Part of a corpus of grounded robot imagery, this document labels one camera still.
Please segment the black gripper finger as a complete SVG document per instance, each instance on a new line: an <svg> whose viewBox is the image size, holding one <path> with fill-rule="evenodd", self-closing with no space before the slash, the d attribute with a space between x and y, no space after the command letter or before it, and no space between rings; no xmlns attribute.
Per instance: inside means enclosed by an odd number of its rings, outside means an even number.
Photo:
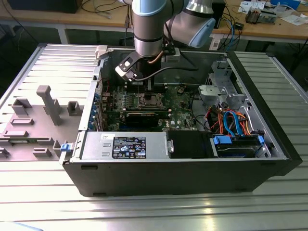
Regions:
<svg viewBox="0 0 308 231"><path fill-rule="evenodd" d="M144 85L144 98L151 99L153 93L152 80L151 79L144 80L143 85Z"/></svg>

